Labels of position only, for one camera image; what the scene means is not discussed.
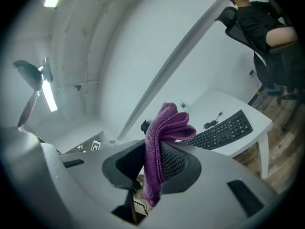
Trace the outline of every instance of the purple towel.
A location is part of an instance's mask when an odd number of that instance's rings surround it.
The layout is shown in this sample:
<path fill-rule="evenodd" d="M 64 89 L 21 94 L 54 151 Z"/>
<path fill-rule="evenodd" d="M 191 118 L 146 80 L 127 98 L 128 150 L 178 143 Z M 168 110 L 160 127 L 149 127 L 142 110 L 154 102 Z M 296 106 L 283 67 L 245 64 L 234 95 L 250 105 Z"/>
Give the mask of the purple towel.
<path fill-rule="evenodd" d="M 155 120 L 147 129 L 145 138 L 143 196 L 151 206 L 160 199 L 161 184 L 164 183 L 161 164 L 160 141 L 187 141 L 196 135 L 196 130 L 188 125 L 188 113 L 178 113 L 173 103 L 164 103 Z"/>

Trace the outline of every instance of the white table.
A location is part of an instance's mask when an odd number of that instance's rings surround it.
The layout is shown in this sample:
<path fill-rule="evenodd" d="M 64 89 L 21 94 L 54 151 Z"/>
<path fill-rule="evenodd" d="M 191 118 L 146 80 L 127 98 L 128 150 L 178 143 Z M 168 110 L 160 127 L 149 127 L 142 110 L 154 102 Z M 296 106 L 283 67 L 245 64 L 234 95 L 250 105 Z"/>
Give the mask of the white table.
<path fill-rule="evenodd" d="M 190 115 L 189 124 L 196 128 L 197 133 L 204 131 L 203 125 L 216 119 L 222 111 L 223 115 L 218 118 L 218 123 L 226 120 L 242 110 L 247 117 L 253 131 L 225 146 L 213 149 L 214 152 L 235 157 L 256 144 L 259 150 L 261 178 L 267 178 L 269 163 L 269 144 L 267 132 L 272 127 L 272 120 L 261 112 L 243 103 L 242 101 L 224 94 L 218 90 L 206 91 L 193 105 L 188 107 Z"/>

